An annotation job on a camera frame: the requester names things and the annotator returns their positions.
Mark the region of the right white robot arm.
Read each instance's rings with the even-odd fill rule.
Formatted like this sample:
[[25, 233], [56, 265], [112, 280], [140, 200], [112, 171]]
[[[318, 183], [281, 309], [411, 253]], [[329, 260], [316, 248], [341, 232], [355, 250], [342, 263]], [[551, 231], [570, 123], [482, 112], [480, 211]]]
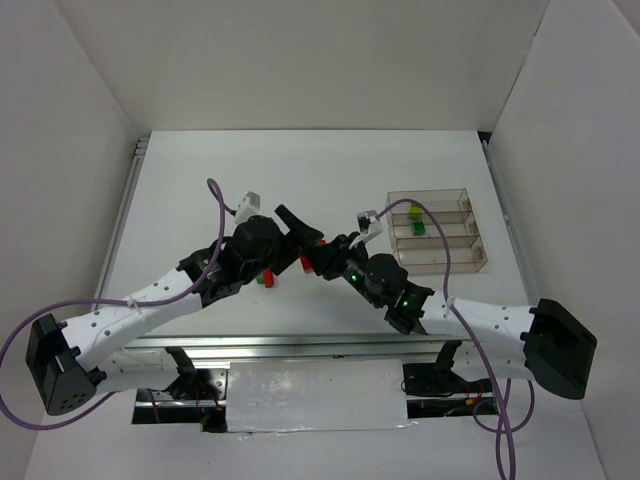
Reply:
[[369, 255], [344, 235], [305, 255], [318, 276], [344, 279], [399, 333], [448, 337], [440, 369], [467, 382], [525, 379], [561, 398], [584, 398], [597, 339], [557, 301], [514, 307], [446, 297], [411, 282], [393, 255]]

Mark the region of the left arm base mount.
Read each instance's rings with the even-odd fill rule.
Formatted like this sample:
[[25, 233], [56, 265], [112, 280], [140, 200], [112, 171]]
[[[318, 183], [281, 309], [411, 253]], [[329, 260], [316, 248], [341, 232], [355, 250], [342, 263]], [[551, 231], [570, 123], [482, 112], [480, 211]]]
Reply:
[[179, 347], [162, 350], [176, 365], [177, 378], [164, 389], [136, 392], [134, 425], [197, 425], [207, 433], [226, 433], [229, 370], [198, 369]]

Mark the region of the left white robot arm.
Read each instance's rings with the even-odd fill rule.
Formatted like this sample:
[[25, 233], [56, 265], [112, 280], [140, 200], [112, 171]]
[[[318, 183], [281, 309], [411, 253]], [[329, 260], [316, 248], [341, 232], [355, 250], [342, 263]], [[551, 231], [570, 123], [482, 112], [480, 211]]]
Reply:
[[152, 349], [140, 357], [123, 349], [167, 322], [237, 294], [266, 269], [281, 273], [324, 236], [283, 205], [275, 213], [286, 233], [275, 219], [253, 215], [127, 299], [64, 321], [52, 314], [37, 318], [26, 363], [46, 412], [67, 414], [108, 388], [148, 388], [174, 398], [189, 393], [199, 378], [183, 349]]

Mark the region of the white tape cover plate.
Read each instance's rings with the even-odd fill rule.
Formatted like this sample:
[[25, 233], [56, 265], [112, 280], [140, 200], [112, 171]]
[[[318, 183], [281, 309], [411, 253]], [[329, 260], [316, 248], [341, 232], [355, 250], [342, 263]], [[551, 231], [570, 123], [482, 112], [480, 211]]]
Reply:
[[409, 425], [398, 360], [233, 363], [231, 432], [392, 430]]

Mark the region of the green square lego brick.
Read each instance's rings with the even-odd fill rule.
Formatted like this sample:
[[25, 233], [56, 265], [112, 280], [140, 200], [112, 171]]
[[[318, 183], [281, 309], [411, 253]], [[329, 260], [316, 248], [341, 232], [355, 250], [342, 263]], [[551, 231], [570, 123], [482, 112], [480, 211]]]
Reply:
[[422, 221], [414, 221], [411, 223], [411, 231], [414, 236], [423, 236], [426, 234], [426, 226]]

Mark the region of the long red lego brick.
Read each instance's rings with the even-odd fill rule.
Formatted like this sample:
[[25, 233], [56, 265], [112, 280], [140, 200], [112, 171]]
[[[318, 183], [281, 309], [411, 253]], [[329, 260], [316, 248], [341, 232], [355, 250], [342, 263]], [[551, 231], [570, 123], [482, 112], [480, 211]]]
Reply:
[[263, 283], [268, 289], [273, 288], [276, 284], [276, 275], [271, 268], [267, 268], [263, 273]]

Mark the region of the small yellow-green lego brick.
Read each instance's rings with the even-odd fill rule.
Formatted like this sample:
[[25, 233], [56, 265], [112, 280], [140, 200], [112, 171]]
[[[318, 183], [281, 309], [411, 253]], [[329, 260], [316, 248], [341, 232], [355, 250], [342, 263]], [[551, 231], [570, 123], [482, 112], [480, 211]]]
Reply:
[[412, 222], [419, 222], [422, 220], [423, 210], [416, 203], [412, 203], [408, 210], [408, 218]]

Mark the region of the clear compartment container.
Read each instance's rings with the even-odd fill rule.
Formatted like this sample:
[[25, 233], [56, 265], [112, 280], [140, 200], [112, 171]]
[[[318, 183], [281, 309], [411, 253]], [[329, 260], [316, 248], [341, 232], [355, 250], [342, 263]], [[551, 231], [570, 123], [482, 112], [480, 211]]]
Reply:
[[[392, 253], [409, 274], [477, 273], [487, 254], [466, 189], [391, 191], [386, 213]], [[408, 210], [416, 203], [423, 210], [426, 234], [414, 236]]]

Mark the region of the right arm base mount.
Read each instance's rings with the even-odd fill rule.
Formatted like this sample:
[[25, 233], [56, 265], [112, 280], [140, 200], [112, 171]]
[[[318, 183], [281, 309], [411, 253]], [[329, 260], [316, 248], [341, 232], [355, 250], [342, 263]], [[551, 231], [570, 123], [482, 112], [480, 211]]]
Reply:
[[409, 419], [497, 414], [488, 378], [469, 382], [453, 372], [453, 355], [462, 345], [447, 341], [434, 362], [403, 364], [401, 389]]

